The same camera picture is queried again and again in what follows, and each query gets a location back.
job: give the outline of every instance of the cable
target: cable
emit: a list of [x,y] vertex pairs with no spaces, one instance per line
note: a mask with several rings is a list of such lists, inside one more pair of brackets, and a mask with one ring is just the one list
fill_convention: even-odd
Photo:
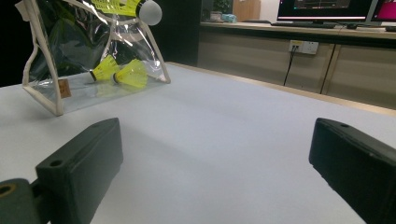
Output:
[[294,53],[296,52],[297,49],[298,49],[298,46],[295,46],[295,45],[291,48],[288,73],[286,73],[285,80],[283,81],[283,86],[286,85],[286,80],[288,79],[289,71],[291,68],[291,63],[293,62],[293,58],[294,58]]

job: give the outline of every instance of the shuttlecock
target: shuttlecock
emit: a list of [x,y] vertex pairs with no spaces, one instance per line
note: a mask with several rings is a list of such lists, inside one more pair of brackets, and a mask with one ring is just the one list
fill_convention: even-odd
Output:
[[113,75],[115,83],[124,83],[137,88],[144,88],[148,83],[146,66],[137,59],[130,61],[118,73]]
[[111,76],[120,71],[113,56],[107,55],[92,71],[91,75],[95,81],[110,80]]
[[161,7],[152,0],[92,0],[105,13],[133,16],[147,25],[156,25],[163,17]]

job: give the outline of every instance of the power outlet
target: power outlet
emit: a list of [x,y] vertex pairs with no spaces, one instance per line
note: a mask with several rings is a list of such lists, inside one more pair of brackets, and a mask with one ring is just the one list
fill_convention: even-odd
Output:
[[302,40],[291,40],[289,45],[289,52],[293,51],[293,47],[297,48],[295,52],[301,53],[303,50],[304,41]]
[[319,46],[318,42],[305,41],[303,45],[302,53],[317,54],[318,46]]
[[293,51],[293,46],[297,48],[296,53],[316,54],[318,50],[318,42],[291,40],[289,45],[289,52]]

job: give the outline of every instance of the computer monitor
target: computer monitor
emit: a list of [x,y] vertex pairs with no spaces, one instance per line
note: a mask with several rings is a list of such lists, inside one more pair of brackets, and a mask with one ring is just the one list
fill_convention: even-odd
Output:
[[396,0],[378,0],[372,21],[396,21]]
[[278,21],[366,21],[372,0],[279,0]]

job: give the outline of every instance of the white table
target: white table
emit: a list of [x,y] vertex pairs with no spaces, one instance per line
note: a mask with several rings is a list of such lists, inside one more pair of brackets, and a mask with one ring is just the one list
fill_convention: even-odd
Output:
[[396,147],[396,113],[168,64],[171,84],[54,117],[0,89],[0,181],[119,118],[124,163],[92,224],[364,223],[308,162],[316,118]]

